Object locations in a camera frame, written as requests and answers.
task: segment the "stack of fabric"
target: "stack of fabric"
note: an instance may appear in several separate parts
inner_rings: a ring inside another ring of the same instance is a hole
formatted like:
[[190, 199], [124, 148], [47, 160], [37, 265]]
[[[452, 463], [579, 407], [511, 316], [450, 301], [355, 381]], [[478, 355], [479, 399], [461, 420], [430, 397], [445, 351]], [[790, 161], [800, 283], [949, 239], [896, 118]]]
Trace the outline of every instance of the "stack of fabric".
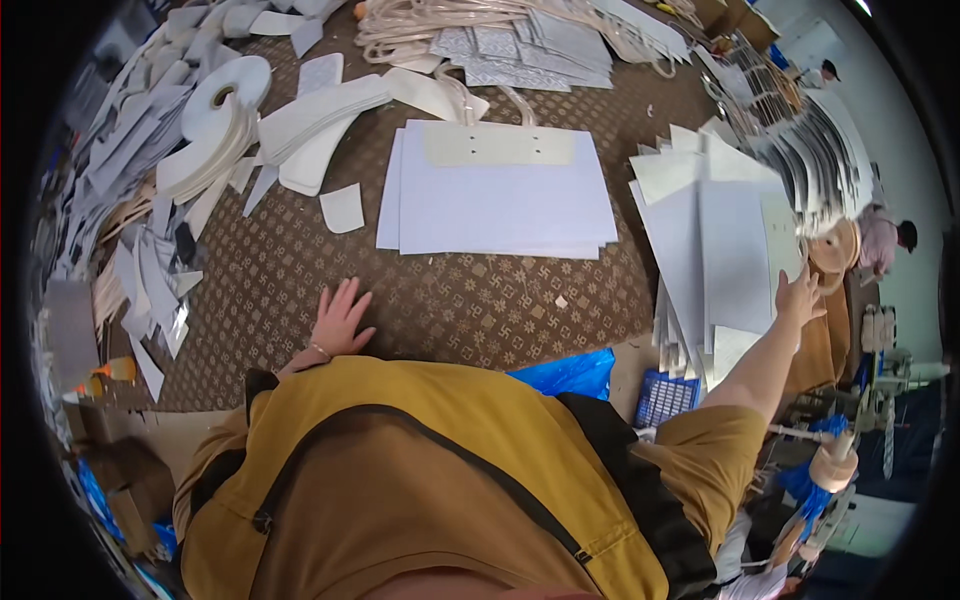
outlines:
[[612, 59], [600, 34], [536, 9], [529, 19], [506, 26], [446, 28], [433, 38], [430, 52], [464, 67], [467, 85], [613, 88]]

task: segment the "worker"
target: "worker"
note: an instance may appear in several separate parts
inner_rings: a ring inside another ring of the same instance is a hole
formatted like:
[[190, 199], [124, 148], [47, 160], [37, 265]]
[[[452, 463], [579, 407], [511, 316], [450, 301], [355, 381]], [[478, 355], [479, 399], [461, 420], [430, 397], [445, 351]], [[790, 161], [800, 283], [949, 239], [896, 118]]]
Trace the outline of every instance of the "worker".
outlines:
[[837, 77], [837, 68], [830, 60], [824, 60], [819, 69], [807, 69], [800, 75], [800, 83], [804, 87], [816, 87], [823, 89], [827, 87], [827, 82], [840, 81]]
[[753, 524], [747, 512], [740, 510], [717, 550], [713, 559], [717, 577], [710, 587], [716, 592], [710, 595], [717, 600], [773, 600], [793, 593], [801, 581], [799, 577], [787, 577], [788, 563], [760, 573], [744, 572], [744, 548]]
[[917, 227], [912, 221], [899, 225], [883, 204], [870, 203], [857, 219], [860, 227], [860, 258], [857, 266], [870, 269], [876, 278], [890, 270], [897, 246], [913, 252], [917, 247]]
[[356, 354], [371, 294], [324, 288], [307, 348], [251, 371], [174, 500], [174, 566], [206, 598], [663, 600], [713, 581], [816, 276], [699, 407], [638, 444], [608, 402], [502, 372]]

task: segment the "white tape roll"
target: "white tape roll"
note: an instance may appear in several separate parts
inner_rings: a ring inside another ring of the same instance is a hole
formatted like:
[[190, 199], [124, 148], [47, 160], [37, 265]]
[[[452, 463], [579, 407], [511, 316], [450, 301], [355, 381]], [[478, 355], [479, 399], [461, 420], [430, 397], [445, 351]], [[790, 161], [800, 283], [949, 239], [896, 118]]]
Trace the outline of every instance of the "white tape roll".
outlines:
[[241, 105], [256, 110], [270, 91], [270, 80], [270, 63], [263, 57], [240, 57], [210, 73], [183, 107], [183, 137], [190, 141], [200, 137], [230, 92]]

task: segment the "black shoulder strap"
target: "black shoulder strap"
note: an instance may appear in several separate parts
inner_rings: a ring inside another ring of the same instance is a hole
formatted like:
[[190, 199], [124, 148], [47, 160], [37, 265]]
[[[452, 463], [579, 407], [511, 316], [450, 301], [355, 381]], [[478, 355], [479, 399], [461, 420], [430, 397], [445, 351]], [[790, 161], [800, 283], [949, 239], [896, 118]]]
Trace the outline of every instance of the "black shoulder strap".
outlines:
[[663, 567], [670, 591], [667, 600], [700, 592], [716, 578], [707, 543], [684, 515], [684, 506], [660, 480], [660, 468], [630, 452], [634, 429], [609, 402], [579, 394], [559, 400], [580, 424], [634, 515], [636, 527]]

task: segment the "brown carpet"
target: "brown carpet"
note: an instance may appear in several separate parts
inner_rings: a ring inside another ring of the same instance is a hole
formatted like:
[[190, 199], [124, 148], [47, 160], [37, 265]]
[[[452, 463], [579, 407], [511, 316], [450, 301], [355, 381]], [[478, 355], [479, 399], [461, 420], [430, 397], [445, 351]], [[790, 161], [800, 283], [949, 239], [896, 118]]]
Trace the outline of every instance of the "brown carpet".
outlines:
[[[345, 81], [389, 68], [367, 64], [353, 45], [352, 4], [330, 17], [324, 39], [303, 57], [342, 52]], [[289, 37], [254, 38], [239, 49], [265, 57], [275, 68], [262, 114], [294, 100], [302, 60], [297, 60]], [[510, 371], [649, 331], [657, 266], [627, 186], [633, 178], [628, 159], [636, 154], [637, 143], [653, 145], [657, 134], [667, 136], [670, 123], [696, 129], [715, 112], [699, 81], [703, 65], [693, 60], [693, 66], [678, 65], [672, 80], [649, 66], [614, 60], [613, 90], [520, 90], [541, 125], [593, 134], [620, 237], [619, 244], [601, 252], [600, 260], [400, 256], [376, 250], [376, 221], [394, 131], [407, 119], [433, 118], [392, 102], [354, 121], [330, 161], [321, 190], [359, 181], [366, 226], [342, 235], [330, 233], [317, 199], [279, 184], [251, 218], [244, 218], [244, 199], [228, 188], [200, 240], [207, 252], [200, 266], [204, 280], [189, 296], [190, 332], [180, 355], [172, 361], [157, 345], [147, 345], [166, 375], [159, 404], [142, 380], [134, 386], [109, 385], [105, 404], [175, 412], [240, 405], [245, 369], [282, 367], [308, 339], [321, 287], [335, 286], [348, 276], [360, 276], [362, 291], [373, 291], [363, 325], [377, 326], [367, 352], [382, 358]], [[491, 103], [485, 120], [520, 123], [516, 107], [496, 88], [471, 91]], [[652, 118], [648, 105], [653, 105]], [[565, 309], [555, 303], [560, 295], [569, 302]], [[117, 324], [111, 331], [110, 355], [129, 351], [125, 338]]]

